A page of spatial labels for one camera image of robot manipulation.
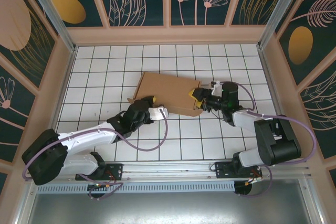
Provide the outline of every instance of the bracket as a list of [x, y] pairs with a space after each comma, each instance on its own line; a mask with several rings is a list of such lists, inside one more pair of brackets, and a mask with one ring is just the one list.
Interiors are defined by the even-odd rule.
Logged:
[[232, 162], [216, 162], [214, 166], [217, 178], [251, 178], [256, 175], [262, 176], [261, 170], [258, 170], [258, 166], [256, 165], [241, 167], [238, 171], [234, 169]]
[[[88, 177], [93, 179], [93, 180], [111, 180], [110, 173], [116, 180], [121, 180], [122, 178], [122, 169], [123, 169], [123, 164], [106, 164], [105, 171], [102, 176], [97, 176], [97, 175], [89, 175]], [[78, 174], [75, 176], [75, 180], [77, 181], [83, 181], [85, 180]]]

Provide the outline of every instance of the black grid line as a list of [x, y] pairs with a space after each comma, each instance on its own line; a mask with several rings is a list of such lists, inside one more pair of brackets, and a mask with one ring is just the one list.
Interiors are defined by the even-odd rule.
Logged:
[[[124, 85], [124, 79], [125, 79], [125, 67], [126, 67], [126, 58], [127, 58], [127, 48], [128, 46], [126, 46], [126, 51], [125, 51], [125, 63], [124, 63], [124, 74], [122, 77], [122, 86]], [[122, 91], [123, 91], [123, 87], [121, 88], [121, 94], [120, 94], [120, 107], [119, 107], [119, 112], [121, 112], [121, 104], [122, 104]], [[116, 161], [116, 156], [117, 156], [117, 149], [118, 149], [118, 143], [116, 143], [116, 149], [115, 149], [115, 154], [114, 154], [114, 161]]]
[[[206, 57], [196, 57], [197, 58], [210, 58], [209, 56], [206, 56]], [[215, 71], [226, 71], [226, 70], [229, 70], [229, 69], [214, 69]], [[231, 70], [262, 70], [262, 69], [246, 69], [246, 68], [241, 68], [241, 69], [231, 69]], [[173, 70], [160, 70], [161, 72], [171, 72]], [[209, 71], [209, 69], [197, 69], [196, 71]], [[72, 73], [105, 73], [105, 72], [120, 72], [120, 73], [123, 73], [123, 71], [90, 71], [90, 72], [87, 72], [87, 71], [81, 71], [81, 72], [72, 72]], [[140, 72], [139, 70], [127, 70], [126, 72]]]
[[[193, 63], [194, 63], [194, 74], [195, 74], [195, 79], [196, 79], [196, 69], [195, 69], [195, 57], [194, 57], [194, 47], [191, 46], [191, 51], [192, 51], [192, 54], [193, 54]], [[201, 118], [200, 116], [198, 116], [198, 122], [199, 122], [199, 134], [201, 136], [201, 145], [202, 145], [202, 159], [204, 159], [204, 150], [203, 150], [203, 140], [202, 140], [202, 127], [201, 127]]]
[[[142, 46], [142, 55], [141, 55], [141, 74], [143, 74], [143, 72], [142, 72], [142, 69], [143, 69], [143, 51], [144, 51], [144, 46]], [[139, 135], [140, 135], [140, 132], [139, 132], [139, 130], [138, 130], [138, 140], [137, 140], [137, 147], [139, 147]], [[136, 150], [136, 161], [138, 161], [138, 154], [139, 154], [139, 150]]]
[[[90, 72], [90, 69], [91, 69], [91, 65], [92, 65], [93, 55], [94, 55], [94, 54], [95, 54], [95, 53], [94, 53], [94, 48], [93, 48], [93, 51], [92, 51], [92, 58], [91, 58], [91, 62], [90, 62], [89, 72]], [[83, 102], [82, 102], [82, 106], [81, 106], [81, 108], [80, 108], [80, 113], [79, 113], [79, 118], [78, 118], [77, 130], [78, 130], [78, 127], [79, 127], [80, 117], [81, 117], [81, 115], [82, 115], [82, 110], [83, 110], [83, 105], [84, 105], [84, 99], [85, 99], [86, 89], [87, 89], [87, 86], [88, 86], [89, 76], [90, 76], [90, 74], [88, 74], [88, 78], [87, 78], [87, 80], [86, 80], [86, 86], [85, 86], [85, 91], [84, 91], [84, 96], [83, 96]]]
[[[178, 66], [177, 66], [177, 46], [175, 45], [175, 57], [176, 57], [176, 76], [178, 76], [179, 75], [179, 69], [178, 69]], [[180, 131], [180, 160], [182, 160], [182, 140], [181, 140], [181, 117], [180, 117], [180, 115], [179, 115], [179, 117], [178, 117], [178, 130]]]
[[66, 86], [66, 89], [65, 89], [65, 93], [64, 93], [63, 100], [62, 100], [61, 109], [60, 109], [60, 111], [59, 111], [58, 122], [57, 122], [56, 129], [55, 129], [56, 132], [58, 132], [58, 126], [59, 126], [59, 122], [60, 122], [60, 120], [61, 120], [61, 116], [62, 116], [62, 113], [63, 113], [63, 108], [64, 108], [64, 104], [65, 104], [65, 99], [66, 99], [66, 97], [67, 97], [68, 87], [69, 87], [69, 85], [70, 85], [70, 81], [71, 81], [71, 77], [72, 77], [72, 71], [74, 70], [74, 66], [75, 66], [75, 61], [76, 61], [77, 55], [78, 55], [78, 49], [76, 49], [76, 55], [75, 55], [74, 61], [73, 61], [72, 66], [71, 66], [71, 71], [70, 71], [69, 80], [68, 80], [68, 83], [67, 83], [67, 86]]
[[[110, 50], [109, 50], [109, 58], [107, 60], [107, 67], [109, 66], [109, 62], [110, 62], [110, 53], [111, 53], [111, 47], [110, 47]], [[106, 78], [107, 78], [107, 72], [105, 73], [105, 81], [104, 81], [104, 88], [103, 88], [103, 94], [101, 96], [101, 106], [100, 106], [100, 111], [99, 111], [99, 121], [98, 121], [98, 124], [100, 122], [100, 116], [101, 116], [101, 110], [102, 110], [102, 105], [103, 105], [103, 99], [104, 99], [104, 92], [105, 92], [105, 85], [106, 85]]]
[[[210, 65], [211, 65], [211, 73], [212, 73], [212, 79], [213, 81], [215, 81], [215, 77], [214, 77], [214, 70], [212, 68], [212, 61], [211, 61], [211, 58], [210, 58]], [[223, 152], [224, 152], [224, 158], [226, 158], [226, 154], [225, 154], [225, 147], [224, 147], [224, 141], [223, 141], [223, 130], [222, 130], [222, 125], [221, 125], [221, 117], [220, 117], [220, 113], [218, 113], [218, 121], [219, 121], [219, 128], [220, 128], [220, 134], [222, 136], [222, 145], [223, 145]]]

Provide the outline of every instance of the cable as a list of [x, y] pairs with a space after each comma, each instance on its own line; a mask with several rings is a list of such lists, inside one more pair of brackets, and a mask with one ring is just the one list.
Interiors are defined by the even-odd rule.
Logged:
[[212, 167], [215, 165], [215, 163], [213, 163], [210, 167], [209, 167], [209, 170], [212, 171], [212, 172], [215, 172], [216, 170], [212, 170]]
[[310, 159], [316, 152], [316, 148], [317, 148], [317, 139], [313, 133], [313, 131], [306, 126], [304, 123], [301, 123], [300, 121], [294, 119], [294, 118], [288, 118], [286, 116], [281, 116], [281, 115], [264, 115], [264, 114], [258, 114], [258, 113], [254, 113], [252, 111], [247, 110], [247, 113], [250, 115], [254, 115], [254, 116], [259, 116], [261, 118], [273, 118], [273, 119], [283, 119], [283, 120], [287, 120], [293, 123], [297, 123], [299, 125], [301, 125], [302, 127], [304, 127], [310, 134], [312, 141], [313, 141], [313, 147], [309, 153], [309, 155], [303, 159], [300, 160], [296, 160], [296, 161], [288, 161], [288, 162], [284, 162], [284, 163], [280, 163], [281, 165], [295, 165], [295, 164], [300, 164], [303, 162], [306, 162], [308, 159]]
[[309, 155], [307, 157], [303, 158], [303, 159], [300, 159], [300, 160], [280, 163], [281, 165], [300, 164], [300, 163], [306, 162], [308, 159], [310, 159], [315, 154], [316, 149], [317, 149], [317, 139], [316, 139], [313, 131], [308, 126], [306, 126], [304, 123], [301, 123], [300, 121], [298, 121], [294, 118], [288, 118], [286, 116], [281, 116], [281, 115], [264, 115], [264, 114], [258, 114], [258, 113], [253, 112], [253, 110], [255, 109], [255, 101], [253, 100], [253, 97], [252, 97], [251, 93], [243, 85], [241, 85], [239, 83], [236, 83], [236, 82], [233, 82], [233, 83], [242, 87], [247, 92], [247, 94], [250, 96], [250, 98], [252, 100], [253, 108], [252, 109], [251, 108], [246, 108], [248, 114], [258, 116], [258, 117], [261, 117], [261, 118], [273, 118], [273, 119], [287, 120], [287, 121], [290, 121], [290, 122], [297, 123], [297, 124], [301, 125], [302, 127], [304, 127], [309, 132], [309, 134], [311, 136], [311, 139], [312, 139], [312, 142], [313, 142], [313, 147], [312, 147]]
[[213, 110], [211, 110], [211, 113], [212, 113], [212, 115], [214, 115], [215, 117], [217, 117], [217, 119], [220, 119], [220, 120], [222, 120], [222, 121], [224, 121], [224, 122], [225, 122], [225, 120], [224, 120], [223, 118], [220, 118], [219, 116], [216, 116], [216, 114], [214, 113], [214, 111], [213, 111]]
[[116, 185], [118, 185], [118, 186], [117, 186], [115, 189], [113, 189], [111, 192], [106, 193], [106, 194], [104, 194], [103, 196], [101, 196], [101, 197], [99, 197], [99, 198], [94, 198], [94, 197], [92, 196], [92, 194], [91, 194], [92, 191], [93, 191], [95, 188], [90, 189], [90, 190], [89, 190], [89, 196], [90, 196], [90, 198], [91, 198], [92, 200], [102, 200], [102, 199], [105, 199], [105, 198], [111, 196], [111, 195], [112, 195], [114, 192], [116, 192], [117, 190], [119, 190], [120, 187], [122, 187], [123, 184], [124, 184], [123, 182], [116, 182], [116, 183], [98, 182], [98, 181], [96, 181], [96, 180], [93, 180], [93, 179], [89, 178], [88, 176], [86, 176], [86, 175], [84, 175], [84, 174], [79, 174], [79, 176], [81, 176], [83, 179], [85, 179], [85, 180], [87, 180], [87, 181], [90, 181], [90, 182], [92, 182], [92, 183], [99, 184], [99, 185], [105, 185], [105, 186], [116, 186]]
[[257, 177], [261, 177], [254, 169], [251, 170]]
[[[75, 138], [75, 137], [78, 137], [78, 136], [83, 136], [83, 135], [86, 135], [88, 133], [93, 133], [93, 132], [96, 132], [96, 131], [99, 131], [99, 132], [112, 132], [114, 134], [116, 134], [121, 140], [125, 141], [128, 145], [130, 145], [131, 147], [139, 150], [139, 151], [143, 151], [143, 152], [150, 152], [150, 151], [153, 151], [153, 150], [156, 150], [158, 148], [160, 148], [160, 146], [165, 142], [166, 138], [167, 138], [167, 134], [168, 134], [168, 122], [167, 122], [167, 118], [166, 116], [164, 115], [164, 112], [162, 109], [159, 109], [162, 116], [163, 116], [163, 120], [165, 122], [165, 126], [166, 126], [166, 130], [165, 130], [165, 133], [164, 133], [164, 136], [163, 136], [163, 139], [161, 141], [161, 143], [154, 147], [154, 148], [151, 148], [151, 149], [142, 149], [142, 148], [138, 148], [137, 146], [131, 144], [129, 141], [127, 141], [119, 132], [113, 130], [113, 129], [109, 129], [109, 128], [100, 128], [100, 129], [92, 129], [92, 130], [86, 130], [86, 131], [82, 131], [82, 132], [79, 132], [79, 133], [76, 133], [76, 134], [73, 134], [71, 136], [67, 136], [67, 137], [64, 137], [62, 139], [59, 139], [51, 144], [48, 144], [47, 146], [45, 146], [44, 148], [42, 148], [40, 151], [38, 151], [29, 161], [28, 163], [26, 164], [25, 168], [23, 169], [22, 171], [22, 178], [24, 180], [31, 180], [32, 177], [27, 177], [26, 173], [27, 173], [27, 170], [29, 168], [29, 166], [43, 153], [45, 152], [46, 150], [48, 150], [49, 148], [57, 145], [57, 144], [60, 144], [61, 142], [63, 141], [66, 141], [66, 140], [70, 140], [72, 138]], [[114, 185], [119, 185], [117, 188], [115, 188], [112, 192], [108, 193], [108, 194], [104, 194], [102, 197], [100, 198], [97, 198], [97, 200], [99, 199], [103, 199], [103, 198], [106, 198], [107, 196], [110, 196], [112, 195], [115, 191], [117, 191], [122, 185], [123, 183], [119, 182], [119, 183], [106, 183], [106, 182], [99, 182], [99, 181], [96, 181], [96, 180], [93, 180], [93, 179], [90, 179], [89, 177], [87, 177], [86, 175], [84, 174], [79, 174], [79, 176], [81, 176], [82, 178], [90, 181], [90, 182], [93, 182], [95, 184], [100, 184], [100, 185], [108, 185], [108, 186], [114, 186]]]
[[272, 171], [271, 169], [267, 166], [267, 165], [260, 165], [261, 167], [265, 167], [266, 169], [268, 169], [269, 171], [269, 185], [267, 187], [267, 189], [265, 191], [262, 191], [260, 194], [255, 194], [255, 195], [244, 195], [244, 194], [238, 194], [238, 196], [242, 196], [242, 197], [245, 197], [245, 198], [256, 198], [256, 197], [259, 197], [261, 195], [264, 195], [265, 193], [267, 193], [272, 184], [273, 184], [273, 174], [272, 174]]
[[220, 81], [219, 84], [228, 83], [228, 82], [230, 82], [230, 83], [234, 83], [234, 84], [240, 86], [242, 89], [244, 89], [244, 90], [246, 91], [246, 93], [248, 94], [248, 96], [250, 97], [251, 102], [252, 102], [252, 108], [246, 108], [246, 109], [248, 109], [248, 110], [252, 110], [252, 111], [253, 111], [253, 110], [256, 108], [256, 102], [255, 102], [255, 100], [253, 99], [253, 96], [251, 95], [251, 93], [248, 91], [248, 89], [245, 88], [245, 87], [244, 87], [243, 85], [241, 85], [240, 83], [237, 83], [237, 82], [234, 82], [234, 81]]

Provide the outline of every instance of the cardboard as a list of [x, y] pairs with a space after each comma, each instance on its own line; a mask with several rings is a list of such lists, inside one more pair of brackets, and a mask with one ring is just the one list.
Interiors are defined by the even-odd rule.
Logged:
[[197, 80], [145, 72], [133, 98], [127, 100], [133, 103], [134, 100], [153, 95], [156, 97], [155, 106], [163, 105], [174, 114], [198, 116], [203, 110], [196, 107], [196, 101], [188, 93], [200, 86], [201, 82]]

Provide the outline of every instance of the black motor housing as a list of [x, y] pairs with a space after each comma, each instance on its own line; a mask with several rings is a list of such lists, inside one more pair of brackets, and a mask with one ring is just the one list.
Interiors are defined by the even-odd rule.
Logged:
[[[23, 153], [22, 160], [27, 164], [42, 148], [58, 140], [53, 129], [45, 130]], [[67, 147], [56, 144], [39, 155], [29, 166], [28, 171], [36, 185], [44, 185], [56, 178], [67, 157]]]

